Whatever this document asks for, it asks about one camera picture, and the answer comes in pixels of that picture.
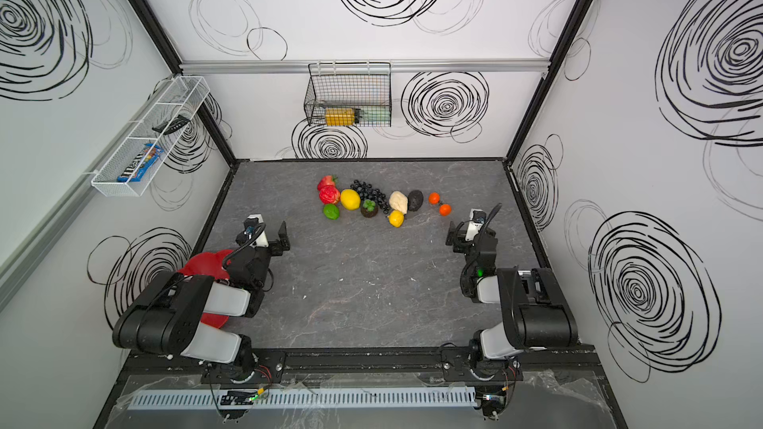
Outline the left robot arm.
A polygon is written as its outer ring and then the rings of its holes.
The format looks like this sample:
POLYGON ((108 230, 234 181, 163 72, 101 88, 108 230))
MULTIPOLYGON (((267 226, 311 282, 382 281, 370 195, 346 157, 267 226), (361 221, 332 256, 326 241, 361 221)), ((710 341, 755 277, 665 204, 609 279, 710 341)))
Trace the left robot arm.
POLYGON ((182 356, 237 369, 244 379, 258 370, 249 337, 226 332, 203 321, 206 314, 252 318, 274 277, 270 262, 290 250, 285 222, 275 240, 266 237, 266 223, 252 214, 236 237, 237 248, 204 253, 193 265, 210 263, 226 277, 162 271, 118 318, 112 342, 121 349, 165 357, 182 356))

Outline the cream garlic bulb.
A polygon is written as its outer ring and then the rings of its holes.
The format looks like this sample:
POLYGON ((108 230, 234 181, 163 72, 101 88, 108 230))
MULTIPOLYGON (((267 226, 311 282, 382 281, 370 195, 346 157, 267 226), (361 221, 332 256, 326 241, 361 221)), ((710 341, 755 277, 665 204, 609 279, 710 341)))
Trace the cream garlic bulb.
POLYGON ((392 192, 391 196, 389 196, 389 205, 394 211, 406 215, 409 210, 409 198, 401 191, 392 192))

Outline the red apple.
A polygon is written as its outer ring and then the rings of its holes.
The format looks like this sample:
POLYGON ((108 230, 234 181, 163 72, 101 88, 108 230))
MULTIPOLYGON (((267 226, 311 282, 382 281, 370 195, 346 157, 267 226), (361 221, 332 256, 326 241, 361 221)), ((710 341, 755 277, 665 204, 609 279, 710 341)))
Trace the red apple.
POLYGON ((319 199, 324 205, 337 205, 341 201, 341 191, 335 186, 324 186, 319 191, 319 199))

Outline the dark avocado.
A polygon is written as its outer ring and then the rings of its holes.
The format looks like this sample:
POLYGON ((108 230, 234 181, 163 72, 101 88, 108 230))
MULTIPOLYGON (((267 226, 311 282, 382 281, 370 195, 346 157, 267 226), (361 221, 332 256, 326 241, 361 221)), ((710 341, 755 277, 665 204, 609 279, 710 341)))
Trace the dark avocado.
POLYGON ((420 190, 412 190, 407 195, 407 209, 410 212, 417 212, 423 205, 424 196, 420 190))

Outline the red flower-shaped fruit bowl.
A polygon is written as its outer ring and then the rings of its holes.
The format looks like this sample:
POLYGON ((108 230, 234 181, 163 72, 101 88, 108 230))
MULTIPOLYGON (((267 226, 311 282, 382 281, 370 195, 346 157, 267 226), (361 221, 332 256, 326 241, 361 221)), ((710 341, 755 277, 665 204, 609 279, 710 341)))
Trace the red flower-shaped fruit bowl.
MULTIPOLYGON (((231 249, 224 249, 217 252, 203 252, 189 259, 179 272, 186 276, 208 275, 213 276, 217 281, 222 281, 228 285, 230 275, 224 270, 223 263, 232 253, 231 249)), ((222 329, 229 316, 204 313, 201 322, 216 329, 222 329)))

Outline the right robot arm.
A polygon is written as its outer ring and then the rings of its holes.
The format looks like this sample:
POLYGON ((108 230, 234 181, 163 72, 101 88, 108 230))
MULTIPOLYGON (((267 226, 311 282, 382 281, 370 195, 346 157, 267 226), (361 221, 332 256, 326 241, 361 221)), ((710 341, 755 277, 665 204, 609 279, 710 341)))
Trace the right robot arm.
POLYGON ((477 331, 470 341, 472 371, 496 371, 500 363, 508 365, 527 351, 578 344, 576 321, 550 268, 498 267, 498 238, 486 222, 451 224, 445 244, 464 256, 459 276, 462 295, 501 310, 501 321, 477 331))

